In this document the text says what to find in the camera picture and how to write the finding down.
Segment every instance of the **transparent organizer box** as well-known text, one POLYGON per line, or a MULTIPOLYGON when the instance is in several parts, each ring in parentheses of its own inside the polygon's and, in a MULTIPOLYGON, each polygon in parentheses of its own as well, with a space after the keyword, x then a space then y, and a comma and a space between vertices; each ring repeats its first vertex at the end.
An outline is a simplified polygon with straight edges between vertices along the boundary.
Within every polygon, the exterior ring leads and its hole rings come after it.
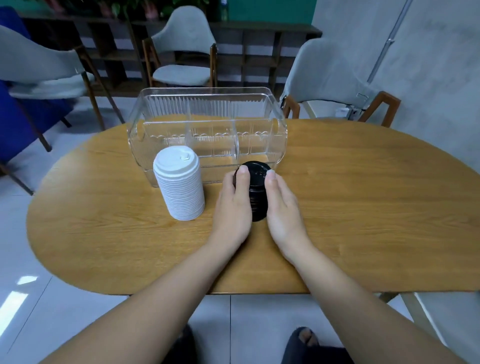
POLYGON ((147 88, 129 121, 130 148, 153 187, 153 161, 168 146, 195 151, 203 183, 221 182, 249 160, 275 169, 287 148, 282 110, 266 87, 147 88))

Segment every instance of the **metal pipe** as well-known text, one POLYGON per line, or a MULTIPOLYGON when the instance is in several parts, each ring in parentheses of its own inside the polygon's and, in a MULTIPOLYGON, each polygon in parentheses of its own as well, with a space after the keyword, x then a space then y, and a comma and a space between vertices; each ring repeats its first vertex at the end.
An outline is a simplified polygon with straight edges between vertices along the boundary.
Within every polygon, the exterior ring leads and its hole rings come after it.
POLYGON ((403 5, 402 11, 400 12, 400 15, 398 16, 395 22, 395 25, 393 26, 393 29, 390 32, 390 35, 388 36, 387 41, 385 42, 384 47, 382 48, 382 51, 380 52, 380 56, 378 56, 377 62, 375 62, 372 72, 370 73, 370 76, 368 76, 368 79, 367 79, 368 84, 373 81, 373 78, 377 74, 377 71, 380 68, 380 64, 382 64, 382 61, 384 60, 388 49, 393 44, 393 42, 395 42, 395 36, 398 32, 398 29, 402 25, 403 19, 405 18, 405 15, 407 14, 407 11, 410 8, 410 5, 412 4, 412 1, 413 0, 407 0, 403 5))

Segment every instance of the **white plastic lid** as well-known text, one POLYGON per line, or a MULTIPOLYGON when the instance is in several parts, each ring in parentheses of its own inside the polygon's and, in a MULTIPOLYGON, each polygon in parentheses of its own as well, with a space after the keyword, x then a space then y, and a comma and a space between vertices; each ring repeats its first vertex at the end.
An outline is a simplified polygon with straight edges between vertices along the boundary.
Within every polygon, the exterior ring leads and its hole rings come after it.
POLYGON ((182 178, 200 164, 198 156, 187 146, 169 146, 159 151, 153 162, 154 172, 168 179, 182 178))

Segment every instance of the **person's right hand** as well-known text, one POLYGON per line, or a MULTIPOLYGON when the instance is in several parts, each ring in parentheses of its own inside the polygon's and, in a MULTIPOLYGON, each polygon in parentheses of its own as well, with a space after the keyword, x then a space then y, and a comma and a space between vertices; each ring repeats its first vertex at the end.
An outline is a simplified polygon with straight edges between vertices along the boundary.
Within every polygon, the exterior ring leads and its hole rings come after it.
POLYGON ((312 243, 301 217, 297 198, 285 180, 269 170, 265 178, 268 199, 267 222, 273 240, 283 256, 292 262, 294 254, 312 243))

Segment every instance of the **white lid stack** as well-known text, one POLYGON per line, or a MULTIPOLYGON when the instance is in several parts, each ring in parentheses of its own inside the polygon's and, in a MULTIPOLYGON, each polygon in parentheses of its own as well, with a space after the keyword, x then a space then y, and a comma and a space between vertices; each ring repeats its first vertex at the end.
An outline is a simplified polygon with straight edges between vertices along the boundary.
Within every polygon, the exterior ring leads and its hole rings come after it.
POLYGON ((187 146, 169 146, 155 157, 153 171, 170 215, 193 220, 205 208, 200 161, 187 146))

